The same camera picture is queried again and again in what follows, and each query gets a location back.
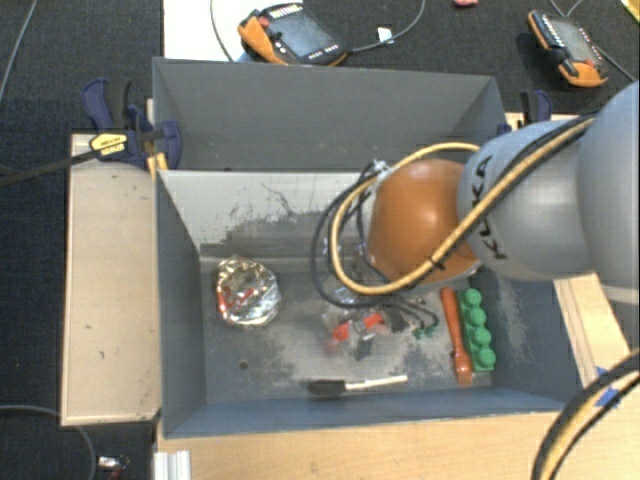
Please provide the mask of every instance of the crumpled aluminum foil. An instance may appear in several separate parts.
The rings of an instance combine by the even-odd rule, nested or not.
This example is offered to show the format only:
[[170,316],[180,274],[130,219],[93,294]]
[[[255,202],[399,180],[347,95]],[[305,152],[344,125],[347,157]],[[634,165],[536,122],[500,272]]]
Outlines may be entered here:
[[282,296],[264,265],[233,255],[218,266],[218,315],[230,326],[261,327],[275,318]]

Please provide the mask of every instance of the blue clamp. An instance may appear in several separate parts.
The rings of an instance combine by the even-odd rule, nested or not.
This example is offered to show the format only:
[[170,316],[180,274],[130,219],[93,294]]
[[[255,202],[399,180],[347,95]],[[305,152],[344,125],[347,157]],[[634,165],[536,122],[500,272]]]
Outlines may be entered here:
[[522,91],[522,111],[525,126],[541,121],[550,121],[553,114],[551,98],[544,91]]
[[95,130],[116,134],[108,148],[104,140],[97,141],[102,148],[96,155],[98,160],[124,162],[144,170],[149,157],[164,153],[169,169],[176,169],[182,155],[178,124],[167,120],[154,130],[144,113],[128,104],[130,87],[130,80],[97,78],[82,89],[82,106]]

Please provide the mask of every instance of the wooden table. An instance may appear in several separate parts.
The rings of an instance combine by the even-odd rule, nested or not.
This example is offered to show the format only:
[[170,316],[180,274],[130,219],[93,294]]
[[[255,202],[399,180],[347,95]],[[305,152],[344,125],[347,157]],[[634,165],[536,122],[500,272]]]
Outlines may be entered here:
[[[74,153],[87,138],[74,137]],[[94,161],[73,169],[70,190],[62,422],[151,420],[160,362],[150,177]],[[108,296],[119,283],[125,293]],[[595,276],[555,288],[587,383],[596,365],[612,366],[628,347]],[[179,440],[164,440],[159,429],[157,449],[189,450],[194,480],[523,479],[555,416]],[[639,423],[640,395],[632,393],[576,447],[559,478],[640,478]]]

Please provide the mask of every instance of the yellow cable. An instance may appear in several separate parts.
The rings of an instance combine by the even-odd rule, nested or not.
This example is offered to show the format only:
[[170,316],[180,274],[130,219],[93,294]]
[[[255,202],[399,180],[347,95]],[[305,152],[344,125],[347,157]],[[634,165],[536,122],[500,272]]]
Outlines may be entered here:
[[[433,252],[430,259],[427,259],[422,265],[417,267],[412,272],[406,274],[405,276],[397,279],[396,281],[389,282],[384,285],[378,286],[368,286],[360,284],[353,279],[351,279],[344,271],[342,267],[342,262],[340,260],[340,254],[338,253],[338,236],[340,234],[340,228],[342,227],[342,221],[344,219],[344,215],[347,212],[347,209],[351,206],[353,201],[358,197],[362,192],[367,190],[373,183],[376,182],[377,176],[368,180],[367,182],[359,185],[347,198],[343,201],[343,203],[338,207],[336,211],[336,216],[333,219],[331,225],[331,232],[329,235],[329,248],[331,251],[331,263],[335,270],[336,277],[340,280],[342,284],[344,284],[347,288],[355,293],[359,293],[362,295],[388,295],[397,290],[401,290],[412,283],[423,278],[429,271],[431,271],[449,252],[449,250],[453,247],[453,245],[462,237],[465,233],[471,228],[473,224],[475,224],[476,220],[482,215],[484,212],[500,195],[507,189],[509,186],[514,183],[519,176],[521,176],[526,170],[535,162],[544,158],[545,155],[554,151],[558,146],[562,145],[568,139],[572,138],[575,134],[580,133],[587,127],[591,125],[594,118],[586,119],[582,121],[569,130],[561,133],[554,139],[550,140],[544,146],[541,146],[536,151],[527,156],[524,160],[514,166],[505,176],[503,176],[492,188],[489,190],[487,195],[476,204],[473,209],[467,214],[467,216],[460,222],[460,224],[449,234],[447,238],[444,239],[442,244]],[[479,148],[475,144],[467,144],[464,142],[449,142],[443,144],[436,144],[433,146],[428,146],[423,148],[412,155],[404,158],[396,165],[393,166],[394,169],[402,167],[413,160],[421,158],[425,155],[434,153],[436,151],[451,151],[451,150],[465,150],[465,151],[477,151]]]
[[[628,359],[634,353],[637,353],[637,349],[635,349],[631,354],[629,354],[626,358]],[[630,371],[626,377],[635,373],[637,376],[637,371]],[[624,390],[626,387],[631,385],[636,380],[636,376],[632,377],[627,383],[622,386],[617,386],[617,389]],[[548,480],[551,478],[551,475],[556,470],[560,460],[564,456],[567,447],[570,445],[571,440],[580,431],[580,428],[584,425],[585,420],[589,419],[594,412],[594,406],[597,401],[602,397],[604,391],[606,391],[609,386],[603,386],[597,393],[591,396],[585,403],[582,405],[572,416],[571,419],[566,423],[565,427],[558,434],[558,437],[551,445],[551,449],[547,453],[547,459],[544,462],[542,467],[542,473],[540,475],[540,480]],[[604,411],[604,408],[600,408],[598,412]]]

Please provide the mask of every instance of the metal bracket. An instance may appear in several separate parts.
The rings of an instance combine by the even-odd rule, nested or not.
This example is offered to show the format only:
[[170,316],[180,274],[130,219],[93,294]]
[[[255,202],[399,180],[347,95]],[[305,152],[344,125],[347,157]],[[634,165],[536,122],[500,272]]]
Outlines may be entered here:
[[153,454],[154,480],[191,480],[191,453],[182,450],[176,453]]

